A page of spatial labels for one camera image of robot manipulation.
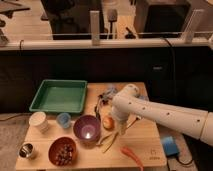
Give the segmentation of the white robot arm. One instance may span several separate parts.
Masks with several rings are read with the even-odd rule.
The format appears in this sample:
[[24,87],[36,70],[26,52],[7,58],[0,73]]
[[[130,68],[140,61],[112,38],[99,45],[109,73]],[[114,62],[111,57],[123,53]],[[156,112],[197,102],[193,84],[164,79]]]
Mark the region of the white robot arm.
[[135,84],[127,84],[112,99],[111,115],[121,135],[135,114],[213,146],[212,112],[146,101],[139,95]]

